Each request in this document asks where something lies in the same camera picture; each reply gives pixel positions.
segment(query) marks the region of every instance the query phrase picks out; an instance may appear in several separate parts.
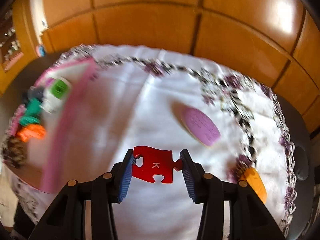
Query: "floral border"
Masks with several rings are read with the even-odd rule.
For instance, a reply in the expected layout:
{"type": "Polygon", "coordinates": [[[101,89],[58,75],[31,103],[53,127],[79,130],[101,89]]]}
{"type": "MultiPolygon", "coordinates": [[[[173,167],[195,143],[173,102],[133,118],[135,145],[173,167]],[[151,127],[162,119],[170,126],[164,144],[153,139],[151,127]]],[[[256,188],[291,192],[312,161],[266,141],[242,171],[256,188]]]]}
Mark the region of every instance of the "floral border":
{"type": "MultiPolygon", "coordinates": [[[[60,59],[51,68],[59,67],[69,59],[81,61],[83,59],[92,57],[93,52],[96,50],[96,46],[80,45],[72,48],[68,52],[61,55],[60,59]]],[[[254,136],[251,131],[250,121],[254,119],[252,112],[242,104],[238,97],[237,90],[253,90],[255,91],[255,85],[258,85],[263,93],[273,101],[274,116],[277,127],[281,131],[281,137],[279,144],[285,149],[286,161],[287,161],[287,191],[284,199],[285,204],[285,216],[281,220],[279,227],[286,237],[289,232],[289,225],[292,221],[295,200],[297,193],[294,189],[296,183],[296,176],[293,172],[294,168],[294,144],[290,141],[290,134],[285,119],[281,111],[281,106],[277,101],[276,95],[272,92],[271,88],[257,82],[256,80],[245,76],[237,71],[232,71],[230,74],[223,78],[216,77],[214,74],[209,73],[206,69],[193,70],[191,68],[166,63],[158,59],[141,59],[136,57],[120,56],[118,54],[110,54],[101,60],[95,60],[100,66],[101,70],[106,70],[115,66],[122,65],[124,63],[132,62],[139,65],[145,72],[151,73],[156,77],[164,76],[165,74],[172,74],[174,72],[186,72],[192,77],[199,80],[201,84],[202,94],[204,102],[208,105],[214,105],[218,100],[221,103],[221,110],[228,111],[238,122],[244,137],[241,140],[243,146],[243,152],[240,153],[236,160],[236,166],[229,171],[229,179],[237,181],[237,179],[243,174],[244,170],[248,167],[254,166],[256,163],[256,149],[253,147],[254,136]]]]}

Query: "puzzle piece notch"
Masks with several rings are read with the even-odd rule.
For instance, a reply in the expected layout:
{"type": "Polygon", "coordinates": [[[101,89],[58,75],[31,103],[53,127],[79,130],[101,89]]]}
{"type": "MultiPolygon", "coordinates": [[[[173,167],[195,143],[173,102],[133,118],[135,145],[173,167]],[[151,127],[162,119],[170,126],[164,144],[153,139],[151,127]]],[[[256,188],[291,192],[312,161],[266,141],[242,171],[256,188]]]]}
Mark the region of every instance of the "puzzle piece notch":
{"type": "Polygon", "coordinates": [[[132,176],[144,181],[154,183],[154,175],[162,175],[164,179],[162,183],[173,182],[173,171],[182,170],[182,160],[172,160],[172,151],[159,150],[148,146],[136,146],[133,149],[133,156],[138,159],[143,157],[141,167],[136,164],[132,165],[132,176]]]}

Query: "red puzzle piece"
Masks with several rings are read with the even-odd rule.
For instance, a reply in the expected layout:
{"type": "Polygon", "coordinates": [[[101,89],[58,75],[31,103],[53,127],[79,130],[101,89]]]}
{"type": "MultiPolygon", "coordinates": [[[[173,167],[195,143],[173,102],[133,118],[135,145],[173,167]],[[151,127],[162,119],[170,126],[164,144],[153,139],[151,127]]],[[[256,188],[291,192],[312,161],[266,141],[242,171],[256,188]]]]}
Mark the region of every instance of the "red puzzle piece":
{"type": "Polygon", "coordinates": [[[154,149],[148,146],[137,146],[133,149],[133,156],[138,159],[143,157],[143,165],[132,165],[132,176],[147,182],[156,182],[153,175],[162,175],[162,183],[172,183],[173,171],[182,170],[182,160],[172,160],[172,151],[154,149]]]}

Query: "purple soap bar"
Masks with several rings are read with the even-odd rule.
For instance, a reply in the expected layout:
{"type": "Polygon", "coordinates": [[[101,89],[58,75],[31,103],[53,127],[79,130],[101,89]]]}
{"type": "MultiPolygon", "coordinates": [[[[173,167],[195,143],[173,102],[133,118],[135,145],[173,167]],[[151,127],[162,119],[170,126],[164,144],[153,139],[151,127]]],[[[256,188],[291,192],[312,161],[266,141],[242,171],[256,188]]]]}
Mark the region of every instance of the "purple soap bar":
{"type": "Polygon", "coordinates": [[[204,145],[211,146],[220,137],[220,132],[211,119],[200,110],[187,107],[182,114],[183,122],[190,133],[204,145]]]}

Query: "yellow-orange object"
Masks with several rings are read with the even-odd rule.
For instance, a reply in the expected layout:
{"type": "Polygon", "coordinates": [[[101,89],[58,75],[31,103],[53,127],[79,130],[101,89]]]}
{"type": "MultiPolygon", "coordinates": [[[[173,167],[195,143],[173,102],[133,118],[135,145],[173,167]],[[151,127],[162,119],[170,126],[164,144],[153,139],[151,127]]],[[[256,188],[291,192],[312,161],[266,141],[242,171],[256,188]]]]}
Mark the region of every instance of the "yellow-orange object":
{"type": "Polygon", "coordinates": [[[43,139],[45,134],[45,128],[39,124],[29,124],[26,127],[22,128],[19,132],[17,132],[17,135],[24,142],[27,142],[31,137],[43,139]]]}
{"type": "Polygon", "coordinates": [[[267,201],[267,191],[255,168],[247,169],[239,180],[245,180],[249,183],[261,201],[265,204],[267,201]]]}

